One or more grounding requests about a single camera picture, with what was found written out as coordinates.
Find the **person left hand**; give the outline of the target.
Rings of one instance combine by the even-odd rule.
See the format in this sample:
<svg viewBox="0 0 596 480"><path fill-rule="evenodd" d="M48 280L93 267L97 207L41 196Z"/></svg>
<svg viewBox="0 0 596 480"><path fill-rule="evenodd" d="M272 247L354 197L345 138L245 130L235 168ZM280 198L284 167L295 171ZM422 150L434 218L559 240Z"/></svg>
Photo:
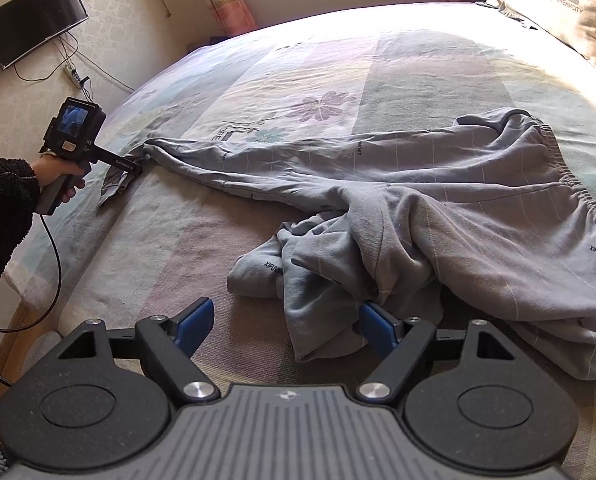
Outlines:
<svg viewBox="0 0 596 480"><path fill-rule="evenodd" d="M76 196L77 190L84 188L85 171L75 162L63 160L52 154L44 154L32 162L30 166L36 175L36 180L38 180L41 190L44 190L44 188L54 183L60 177L70 176L77 178L76 184L68 188L63 194L63 203L68 203L71 198Z"/></svg>

